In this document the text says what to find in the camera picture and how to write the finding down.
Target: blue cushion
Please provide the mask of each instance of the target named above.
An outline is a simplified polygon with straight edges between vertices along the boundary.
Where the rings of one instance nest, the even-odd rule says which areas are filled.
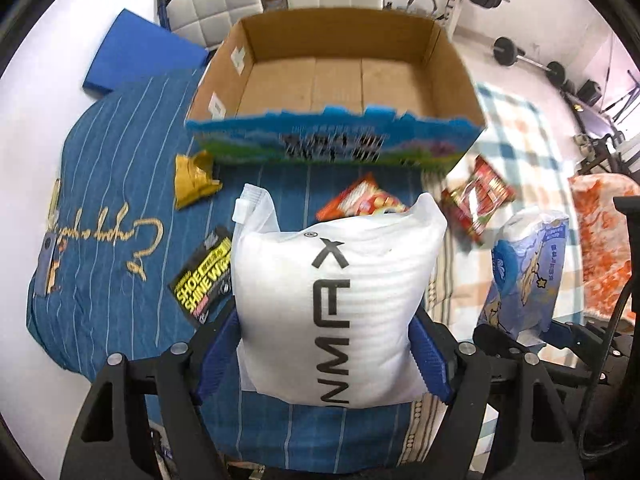
[[[124,83],[198,68],[207,50],[124,9],[102,40],[82,86],[107,94]]]

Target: striped blue fabric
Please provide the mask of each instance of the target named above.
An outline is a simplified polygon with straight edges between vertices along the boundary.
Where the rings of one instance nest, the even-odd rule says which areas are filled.
[[[174,159],[198,149],[183,121],[201,75],[174,72],[112,92],[67,137],[54,253],[60,267],[51,294],[30,293],[27,324],[60,366],[89,380],[112,352],[146,358],[191,338],[193,327],[166,284],[216,224],[233,227],[234,203],[245,183],[268,189],[281,229],[295,231],[314,224],[321,206],[372,169],[221,166],[216,176],[223,189],[176,212]],[[383,189],[407,204],[422,190],[417,170],[374,173]],[[150,254],[136,256],[144,250]],[[131,272],[127,262],[140,271]],[[161,422],[157,401],[150,398],[149,406],[150,417]],[[397,463],[410,404],[367,410],[291,406],[240,392],[232,360],[202,416],[216,447],[228,455],[344,473]]]

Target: red snack bag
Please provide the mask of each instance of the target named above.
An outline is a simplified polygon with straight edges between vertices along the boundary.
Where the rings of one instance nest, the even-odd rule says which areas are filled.
[[[462,186],[442,192],[442,207],[473,240],[481,244],[482,232],[495,210],[515,198],[513,187],[508,186],[482,155],[478,155],[469,180]]]
[[[372,173],[356,180],[316,213],[319,222],[347,216],[402,213],[407,207],[395,196],[378,187]]]

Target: black cable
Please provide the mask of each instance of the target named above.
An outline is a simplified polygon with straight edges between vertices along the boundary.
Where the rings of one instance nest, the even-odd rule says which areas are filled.
[[[603,112],[608,112],[609,110],[611,110],[615,105],[617,105],[618,103],[621,103],[626,97],[631,97],[631,94],[633,92],[636,91],[638,87],[634,86],[631,90],[629,90],[629,92],[627,92],[626,94],[624,94],[620,99],[617,99],[616,101],[612,102],[609,106],[607,106],[606,108],[604,108]]]
[[[633,108],[631,108],[631,111],[629,111],[622,119],[618,118],[618,120],[616,121],[616,124],[622,124],[622,122],[629,117],[629,115],[631,115],[633,112],[636,111],[636,108],[638,108],[638,105],[640,105],[640,102],[636,103],[636,106],[634,106]]]
[[[604,106],[604,99],[607,97],[607,87],[609,86],[609,76],[611,76],[611,62],[613,61],[613,30],[611,31],[611,40],[609,43],[609,64],[607,65],[607,76],[604,79],[604,92],[602,93],[602,101],[600,101],[600,113],[602,113],[602,107]]]
[[[631,296],[632,289],[633,282],[631,277],[627,280],[625,286],[620,291],[620,295],[618,296],[618,300],[616,301],[616,306],[614,307],[611,318],[609,319],[607,330],[604,333],[604,339],[602,340],[602,345],[600,347],[600,355],[598,356],[596,365],[591,371],[589,384],[584,393],[584,397],[582,398],[582,403],[580,404],[580,411],[578,412],[578,425],[576,427],[576,440],[578,443],[578,454],[580,455],[580,458],[582,460],[596,460],[597,458],[602,458],[609,453],[621,449],[627,444],[627,440],[625,439],[622,442],[611,442],[605,446],[600,446],[589,451],[584,449],[584,435],[586,433],[587,423],[589,421],[591,401],[593,400],[596,386],[598,386],[598,383],[600,382],[600,374],[604,369],[604,363],[607,360],[607,356],[609,355],[609,348],[611,346],[611,342],[613,341],[613,335],[615,334],[618,322],[622,317],[622,311],[625,309],[626,302]]]

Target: barbell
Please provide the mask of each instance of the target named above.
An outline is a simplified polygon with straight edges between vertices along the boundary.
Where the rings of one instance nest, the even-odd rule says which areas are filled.
[[[560,88],[566,81],[566,70],[557,61],[552,61],[547,66],[544,66],[532,59],[525,56],[524,50],[518,48],[513,41],[509,38],[501,37],[495,40],[494,43],[494,58],[503,66],[511,66],[516,61],[525,61],[546,73],[546,78],[556,88]]]

